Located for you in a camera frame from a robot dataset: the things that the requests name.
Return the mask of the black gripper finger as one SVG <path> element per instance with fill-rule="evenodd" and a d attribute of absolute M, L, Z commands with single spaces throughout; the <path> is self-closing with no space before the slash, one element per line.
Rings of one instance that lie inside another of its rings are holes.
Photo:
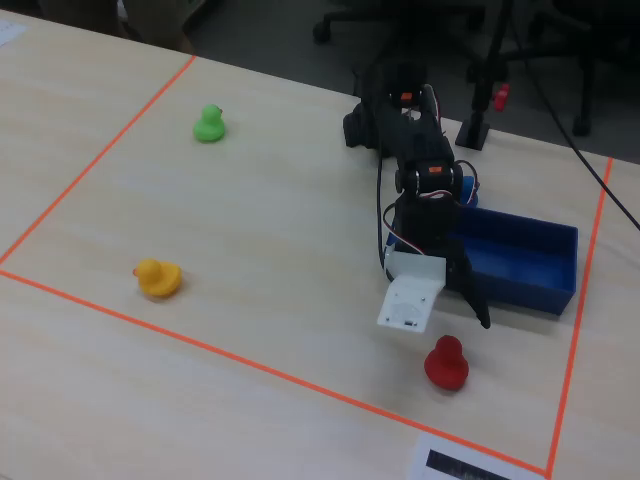
<path fill-rule="evenodd" d="M 472 264 L 461 241 L 450 241 L 446 255 L 446 287 L 459 292 L 484 329 L 491 327 L 486 297 L 477 288 Z"/>

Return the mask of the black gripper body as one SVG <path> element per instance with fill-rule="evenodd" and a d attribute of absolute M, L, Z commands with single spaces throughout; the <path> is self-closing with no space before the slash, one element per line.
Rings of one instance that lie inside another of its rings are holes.
<path fill-rule="evenodd" d="M 451 193 L 402 193 L 394 207 L 393 231 L 401 237 L 396 241 L 400 252 L 447 260 L 463 258 L 463 243 L 451 236 L 460 213 L 460 205 Z"/>

